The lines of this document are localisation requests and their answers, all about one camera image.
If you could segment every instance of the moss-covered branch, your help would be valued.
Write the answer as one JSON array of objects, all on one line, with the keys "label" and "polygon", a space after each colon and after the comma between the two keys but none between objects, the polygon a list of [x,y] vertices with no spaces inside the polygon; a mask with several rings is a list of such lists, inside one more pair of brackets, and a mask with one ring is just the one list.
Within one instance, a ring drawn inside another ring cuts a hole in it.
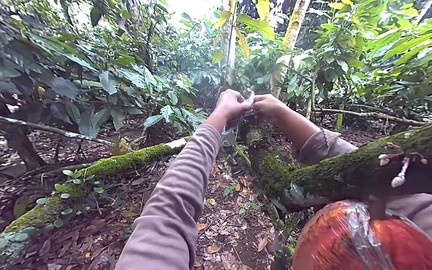
[{"label": "moss-covered branch", "polygon": [[[130,152],[121,156],[100,159],[86,169],[83,175],[110,175],[127,168],[135,168],[147,162],[179,153],[190,137],[185,137],[170,143],[159,144]],[[33,209],[14,220],[0,234],[0,265],[15,260],[25,245],[29,236],[38,235],[43,227],[53,222],[61,212],[70,207],[74,200],[85,197],[92,189],[90,184],[74,184],[70,182],[65,190],[70,194],[68,199],[61,199],[60,194],[48,198],[43,205],[36,205]]]},{"label": "moss-covered branch", "polygon": [[[399,153],[403,154],[395,155],[389,164],[380,165],[381,154]],[[405,155],[410,155],[413,161],[405,182],[393,188],[391,181],[400,172]],[[427,165],[421,162],[420,155]],[[283,167],[262,141],[249,147],[249,157],[259,178],[258,186],[290,208],[325,200],[367,199],[370,195],[432,193],[432,124],[381,138],[310,167]]]}]

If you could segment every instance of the plastic bag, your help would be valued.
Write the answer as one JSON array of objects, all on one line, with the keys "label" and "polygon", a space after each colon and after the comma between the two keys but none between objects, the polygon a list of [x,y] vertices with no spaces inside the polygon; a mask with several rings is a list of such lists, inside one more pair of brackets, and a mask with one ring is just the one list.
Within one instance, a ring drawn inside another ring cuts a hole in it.
[{"label": "plastic bag", "polygon": [[392,210],[386,216],[370,220],[362,202],[326,205],[299,236],[293,269],[432,270],[429,236]]}]

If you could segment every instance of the hand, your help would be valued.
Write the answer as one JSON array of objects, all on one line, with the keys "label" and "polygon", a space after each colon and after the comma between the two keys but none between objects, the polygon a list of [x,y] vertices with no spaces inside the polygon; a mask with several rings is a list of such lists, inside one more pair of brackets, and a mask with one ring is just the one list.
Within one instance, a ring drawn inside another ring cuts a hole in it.
[{"label": "hand", "polygon": [[227,89],[219,95],[213,114],[218,114],[228,121],[243,115],[250,109],[240,92]]},{"label": "hand", "polygon": [[290,110],[282,101],[271,94],[256,95],[252,109],[256,120],[267,121],[273,126],[279,126],[282,117]]}]

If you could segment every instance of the thin tree trunk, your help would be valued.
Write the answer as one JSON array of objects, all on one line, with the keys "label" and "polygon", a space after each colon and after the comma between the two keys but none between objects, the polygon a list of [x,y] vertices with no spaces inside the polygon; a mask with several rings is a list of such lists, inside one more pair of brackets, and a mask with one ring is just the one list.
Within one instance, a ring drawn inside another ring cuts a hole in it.
[{"label": "thin tree trunk", "polygon": [[[291,13],[291,18],[289,19],[289,25],[286,29],[286,34],[284,35],[283,44],[289,49],[293,50],[298,38],[298,34],[301,30],[301,25],[303,24],[304,16],[308,10],[310,0],[298,0],[294,6],[293,12]],[[278,80],[284,82],[286,77],[286,72],[290,65],[290,58],[285,59],[281,62],[281,65],[273,71],[271,77],[273,81]],[[276,83],[271,84],[271,94],[276,98],[281,98],[281,87]]]}]

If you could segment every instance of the twig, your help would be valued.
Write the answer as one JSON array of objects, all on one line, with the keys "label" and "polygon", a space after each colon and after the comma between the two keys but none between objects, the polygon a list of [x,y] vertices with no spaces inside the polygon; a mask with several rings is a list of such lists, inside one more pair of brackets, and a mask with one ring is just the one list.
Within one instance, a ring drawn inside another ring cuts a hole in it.
[{"label": "twig", "polygon": [[65,131],[65,130],[62,130],[62,129],[59,129],[59,128],[55,128],[55,127],[51,127],[51,126],[45,126],[45,125],[40,125],[40,124],[35,124],[35,123],[29,123],[29,122],[26,122],[26,121],[17,120],[17,119],[13,119],[13,118],[7,118],[7,117],[0,116],[0,122],[14,124],[14,125],[19,125],[19,126],[32,127],[34,129],[39,129],[39,130],[45,130],[45,131],[49,131],[49,132],[52,132],[52,133],[61,134],[61,135],[64,135],[66,137],[69,137],[69,138],[84,139],[84,140],[93,141],[93,142],[96,142],[96,143],[105,144],[105,145],[111,145],[111,146],[114,145],[112,142],[101,140],[101,139],[98,139],[98,138],[92,138],[92,137],[88,137],[88,136],[85,136],[85,135],[82,135],[82,134]]}]

